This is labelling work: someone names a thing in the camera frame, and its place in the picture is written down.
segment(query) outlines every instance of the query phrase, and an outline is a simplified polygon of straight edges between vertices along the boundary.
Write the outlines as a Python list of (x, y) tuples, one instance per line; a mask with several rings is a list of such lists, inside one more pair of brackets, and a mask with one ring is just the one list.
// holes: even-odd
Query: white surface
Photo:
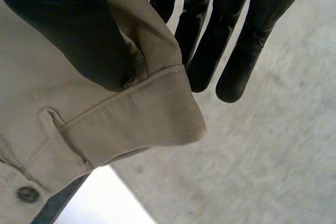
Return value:
[(155, 224), (109, 166), (96, 169), (55, 224)]

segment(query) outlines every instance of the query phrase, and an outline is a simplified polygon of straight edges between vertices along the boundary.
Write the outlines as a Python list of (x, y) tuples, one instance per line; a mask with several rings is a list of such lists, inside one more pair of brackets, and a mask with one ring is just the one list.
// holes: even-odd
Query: seam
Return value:
[(142, 89), (142, 88), (148, 86), (149, 84), (151, 84), (153, 81), (155, 81), (157, 79), (160, 79), (162, 77), (171, 75), (171, 74), (176, 73), (176, 72), (181, 72), (183, 70), (184, 70), (183, 65), (173, 65), (173, 66), (170, 66), (170, 67), (165, 68), (163, 70), (160, 70), (159, 72), (157, 72), (154, 75), (150, 76), (148, 79), (143, 80), (143, 81), (137, 83), (135, 86), (132, 86), (129, 89), (127, 89), (127, 90), (125, 90), (125, 91), (123, 91), (121, 93), (118, 93), (118, 94), (116, 94), (116, 95), (114, 95), (114, 96), (112, 96), (110, 98), (107, 98), (106, 100), (98, 103), (96, 106), (93, 106), (92, 108), (90, 108), (86, 112), (84, 112), (81, 115), (77, 116), (76, 118), (74, 118), (73, 120), (71, 120), (70, 122), (68, 122), (66, 125), (60, 127), (59, 130), (60, 130), (60, 132), (64, 131), (65, 129), (69, 128), (70, 126), (74, 125), (75, 123), (83, 120), (87, 116), (95, 113), (97, 110), (99, 110), (101, 107), (107, 105), (108, 103), (116, 101), (116, 100), (119, 100), (119, 99), (123, 98), (124, 96), (126, 96), (126, 95), (128, 95), (130, 93), (136, 92), (137, 90)]

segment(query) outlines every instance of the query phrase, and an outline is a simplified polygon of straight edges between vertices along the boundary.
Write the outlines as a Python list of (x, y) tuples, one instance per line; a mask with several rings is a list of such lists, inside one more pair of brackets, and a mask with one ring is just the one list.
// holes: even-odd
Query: concrete floor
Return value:
[[(169, 27), (175, 30), (183, 0)], [(215, 85), (196, 94), (208, 137), (155, 148), (113, 168), (158, 224), (331, 224), (335, 140), (336, 7), (297, 0), (280, 19), (244, 96), (220, 102)]]

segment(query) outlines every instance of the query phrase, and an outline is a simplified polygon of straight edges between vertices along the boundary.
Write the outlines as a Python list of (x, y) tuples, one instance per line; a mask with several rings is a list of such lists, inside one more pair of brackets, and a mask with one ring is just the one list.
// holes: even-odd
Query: khaki shirt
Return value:
[(136, 58), (113, 93), (0, 0), (0, 223), (30, 223), (74, 179), (140, 148), (206, 133), (176, 40), (148, 0), (108, 0)]

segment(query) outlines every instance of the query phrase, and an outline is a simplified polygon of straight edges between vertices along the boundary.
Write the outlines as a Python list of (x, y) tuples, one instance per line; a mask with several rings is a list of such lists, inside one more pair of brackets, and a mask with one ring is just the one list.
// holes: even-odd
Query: black glove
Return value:
[[(175, 0), (150, 0), (165, 22)], [(205, 33), (194, 50), (206, 16), (209, 0), (184, 0), (175, 37), (180, 44), (193, 92), (209, 85), (220, 58), (238, 21), (246, 0), (214, 0)], [(235, 102), (242, 95), (257, 59), (276, 21), (295, 0), (251, 0), (237, 44), (216, 87), (217, 96)]]
[(4, 0), (86, 78), (111, 91), (132, 79), (133, 58), (106, 0)]

